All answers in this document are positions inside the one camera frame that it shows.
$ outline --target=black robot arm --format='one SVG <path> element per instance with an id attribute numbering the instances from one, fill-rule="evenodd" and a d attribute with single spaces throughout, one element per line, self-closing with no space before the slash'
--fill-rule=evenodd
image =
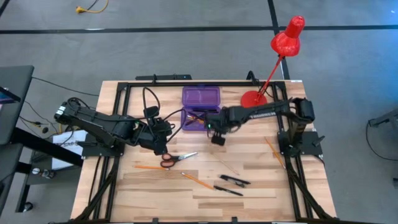
<path id="1" fill-rule="evenodd" d="M 171 135 L 172 128 L 168 121 L 156 118 L 159 115 L 157 106 L 146 109 L 149 117 L 149 124 L 146 124 L 141 121 L 144 118 L 106 115 L 82 106 L 79 101 L 78 98 L 70 98 L 63 102 L 54 115 L 55 120 L 84 129 L 96 138 L 101 147 L 112 148 L 119 143 L 130 146 L 139 144 L 153 150 L 155 155 L 167 152 L 167 136 Z"/>
<path id="2" fill-rule="evenodd" d="M 290 110 L 291 104 L 294 104 L 295 113 Z M 222 134 L 235 132 L 250 119 L 267 118 L 278 114 L 293 121 L 293 128 L 290 132 L 291 141 L 294 139 L 294 141 L 299 141 L 305 126 L 315 119 L 311 101 L 305 98 L 293 98 L 252 108 L 224 107 L 219 114 L 207 114 L 205 125 L 209 131 L 213 131 L 212 143 L 224 145 L 225 138 L 221 137 Z"/>

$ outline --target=red scissors handle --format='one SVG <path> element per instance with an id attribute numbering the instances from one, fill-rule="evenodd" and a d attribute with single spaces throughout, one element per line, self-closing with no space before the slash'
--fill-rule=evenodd
<path id="1" fill-rule="evenodd" d="M 170 168 L 178 161 L 178 156 L 172 156 L 169 153 L 165 153 L 162 155 L 162 159 L 163 161 L 160 162 L 160 166 L 163 168 Z"/>

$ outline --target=purple box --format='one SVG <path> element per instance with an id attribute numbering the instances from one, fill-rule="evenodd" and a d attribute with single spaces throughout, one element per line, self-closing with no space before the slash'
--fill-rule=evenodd
<path id="1" fill-rule="evenodd" d="M 218 107 L 220 105 L 220 88 L 218 86 L 185 86 L 182 89 L 182 105 L 188 114 L 205 115 L 205 112 L 194 110 L 213 110 L 215 112 L 212 114 L 218 114 L 220 112 L 220 107 Z M 184 131 L 206 131 L 205 125 L 199 121 L 189 124 L 188 122 L 192 119 L 188 118 L 188 114 L 183 112 L 181 115 L 181 123 L 186 117 L 185 124 L 182 126 Z"/>

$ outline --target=wooden table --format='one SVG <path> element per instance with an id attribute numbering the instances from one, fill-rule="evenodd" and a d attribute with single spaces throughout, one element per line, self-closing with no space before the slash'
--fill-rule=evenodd
<path id="1" fill-rule="evenodd" d="M 112 113 L 117 83 L 103 82 L 97 111 Z M 285 83 L 288 97 L 305 97 L 302 82 Z M 182 107 L 182 87 L 151 87 L 151 90 L 159 97 L 161 117 Z M 220 87 L 221 106 L 239 105 L 241 96 L 248 90 L 256 90 L 256 87 Z M 123 94 L 119 114 L 123 106 Z M 155 99 L 149 93 L 146 96 L 147 104 L 155 105 Z M 127 113 L 142 117 L 142 109 L 142 88 L 132 88 Z M 179 127 L 180 115 L 172 116 L 169 121 Z M 243 125 L 238 132 L 228 134 L 225 146 L 211 144 L 206 133 L 181 131 L 168 143 L 169 152 L 175 155 L 186 152 L 199 153 L 179 162 L 170 171 L 134 168 L 134 165 L 138 164 L 159 166 L 162 159 L 148 149 L 126 146 L 120 160 L 111 221 L 151 222 L 154 217 L 159 218 L 160 222 L 227 222 L 231 221 L 231 217 L 237 217 L 239 221 L 294 220 L 286 171 L 265 142 L 266 137 L 278 149 L 277 131 L 276 117 L 252 120 Z M 211 153 L 226 161 L 240 173 L 240 176 L 232 173 Z M 78 216 L 87 206 L 96 161 L 97 157 L 84 161 L 71 218 Z M 302 161 L 309 191 L 326 212 L 335 216 L 323 164 L 313 156 L 302 156 Z M 94 193 L 98 186 L 100 170 L 101 165 Z M 207 184 L 241 192 L 244 196 L 212 191 L 185 178 L 181 172 L 197 177 Z M 248 180 L 252 184 L 242 189 L 219 179 L 220 174 Z M 304 217 L 302 196 L 298 189 L 297 192 L 301 214 Z M 107 198 L 108 194 L 105 193 L 100 218 L 104 217 Z"/>

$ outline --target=floor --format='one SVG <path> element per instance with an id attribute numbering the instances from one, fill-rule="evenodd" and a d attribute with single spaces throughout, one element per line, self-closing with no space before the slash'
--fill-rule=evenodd
<path id="1" fill-rule="evenodd" d="M 0 17 L 0 30 L 272 26 L 265 0 L 117 0 L 100 14 L 75 13 L 77 5 L 92 2 L 10 0 Z M 96 9 L 103 4 L 100 0 Z M 280 26 L 297 14 L 305 17 L 308 26 L 398 24 L 398 2 L 393 0 L 278 0 L 274 4 Z M 265 78 L 277 60 L 269 47 L 273 36 L 272 30 L 0 34 L 0 66 L 33 65 L 35 77 L 89 93 L 98 93 L 103 80 L 133 80 L 154 73 L 242 79 L 252 70 Z M 322 142 L 326 173 L 342 220 L 398 222 L 398 190 L 392 184 L 392 178 L 398 177 L 398 163 L 378 158 L 365 140 L 369 119 L 398 108 L 397 40 L 396 28 L 305 30 L 299 55 L 287 59 L 290 78 L 303 80 L 315 107 L 317 131 L 326 136 Z M 282 72 L 274 78 L 283 78 Z M 72 96 L 96 105 L 95 97 L 37 80 L 32 81 L 27 101 L 52 119 L 59 105 Z M 40 120 L 26 105 L 22 116 Z M 22 123 L 18 126 L 26 129 Z M 369 140 L 381 155 L 398 158 L 398 140 L 388 124 L 370 128 Z M 29 154 L 24 151 L 22 160 L 28 160 Z M 17 174 L 0 223 L 68 220 L 77 182 L 33 187 L 28 199 L 37 205 L 35 209 L 14 213 L 21 184 L 22 175 Z"/>

